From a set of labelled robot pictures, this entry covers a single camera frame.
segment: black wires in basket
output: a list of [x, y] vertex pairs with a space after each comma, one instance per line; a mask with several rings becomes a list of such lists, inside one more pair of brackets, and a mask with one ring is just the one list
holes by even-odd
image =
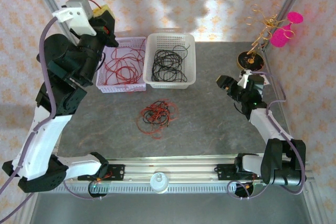
[[157, 50], [152, 67], [152, 81], [188, 82], [183, 72], [183, 61], [188, 56], [188, 48], [177, 45], [173, 50]]

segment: black bracket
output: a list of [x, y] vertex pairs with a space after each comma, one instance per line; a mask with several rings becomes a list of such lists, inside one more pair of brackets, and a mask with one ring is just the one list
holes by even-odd
[[[125, 165], [112, 165], [107, 166], [106, 173], [112, 173], [111, 177], [105, 178], [104, 181], [123, 181], [125, 175]], [[95, 176], [83, 175], [77, 178], [79, 181], [94, 181]]]
[[255, 180], [260, 179], [257, 174], [238, 171], [236, 165], [234, 164], [218, 164], [214, 171], [218, 175], [218, 180]]

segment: robotic arm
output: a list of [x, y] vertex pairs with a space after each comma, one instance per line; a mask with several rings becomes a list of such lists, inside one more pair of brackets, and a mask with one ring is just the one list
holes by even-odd
[[[62, 34], [54, 34], [45, 40], [45, 60], [56, 101], [56, 116], [35, 134], [16, 174], [21, 178], [18, 185], [25, 193], [49, 191], [63, 180], [80, 175], [101, 178], [106, 174], [108, 166], [108, 161], [98, 153], [65, 158], [52, 155], [52, 151], [63, 128], [86, 95], [81, 86], [92, 85], [104, 47], [118, 47], [113, 13], [107, 5], [92, 11], [88, 0], [69, 0], [66, 8], [53, 15], [59, 22], [68, 22], [70, 31], [79, 42], [74, 45]], [[28, 136], [51, 113], [45, 83], [38, 92], [36, 102]], [[22, 152], [23, 148], [14, 160], [4, 163], [3, 170], [9, 176], [18, 167]]]
[[[263, 157], [239, 154], [235, 160], [237, 172], [257, 174], [265, 184], [298, 186], [304, 183], [306, 146], [302, 140], [294, 140], [287, 134], [267, 109], [267, 104], [262, 100], [264, 78], [247, 70], [239, 82], [229, 76], [220, 76], [217, 85], [226, 90], [233, 100], [241, 103], [242, 113], [266, 143]], [[290, 160], [283, 160], [283, 154]]]

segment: pink plastic basket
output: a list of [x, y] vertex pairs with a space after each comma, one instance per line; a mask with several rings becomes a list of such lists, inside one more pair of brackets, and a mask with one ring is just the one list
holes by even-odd
[[[117, 42], [119, 43], [119, 47], [117, 50], [117, 58], [122, 57], [126, 55], [127, 53], [131, 52], [130, 48], [123, 48], [123, 47], [131, 47], [134, 49], [141, 49], [145, 50], [146, 48], [146, 39], [145, 37], [131, 37], [131, 38], [117, 38]], [[114, 48], [111, 47], [105, 47], [104, 53], [106, 54], [105, 62], [109, 62], [111, 58], [111, 54], [114, 51]], [[107, 85], [104, 85], [104, 82], [106, 80], [106, 69], [104, 65], [98, 70], [97, 74], [97, 80], [96, 80], [96, 86], [97, 88], [103, 92], [103, 93], [117, 93], [117, 92], [135, 92], [135, 91], [146, 91], [146, 83], [143, 81], [143, 78], [141, 77], [138, 83], [135, 84], [114, 84], [117, 82], [117, 79], [115, 75], [111, 76], [111, 78], [108, 80]]]

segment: white plastic basket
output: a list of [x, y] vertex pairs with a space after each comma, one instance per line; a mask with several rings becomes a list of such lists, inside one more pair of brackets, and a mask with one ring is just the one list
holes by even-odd
[[[146, 41], [143, 42], [146, 38], [145, 37], [131, 37], [131, 38], [117, 38], [116, 41], [119, 43], [119, 47], [117, 50], [117, 58], [122, 57], [125, 54], [131, 52], [130, 48], [123, 48], [123, 47], [131, 47], [134, 49], [146, 49]], [[111, 54], [114, 51], [114, 48], [105, 47], [104, 53], [106, 54], [105, 62], [109, 62], [111, 58]], [[100, 89], [103, 93], [117, 93], [117, 92], [134, 92], [134, 91], [146, 91], [146, 83], [143, 81], [143, 78], [140, 78], [138, 83], [136, 84], [114, 84], [116, 83], [115, 75], [111, 76], [108, 80], [108, 85], [104, 85], [106, 80], [106, 69], [104, 65], [98, 70], [96, 86]]]
[[[175, 46], [188, 48], [188, 55], [183, 60], [182, 72], [187, 77], [187, 82], [156, 82], [152, 81], [152, 68], [155, 52], [158, 49], [173, 50]], [[179, 52], [181, 57], [186, 52]], [[156, 89], [186, 89], [196, 81], [196, 53], [195, 39], [190, 34], [156, 33], [147, 38], [145, 62], [143, 66], [143, 80]]]

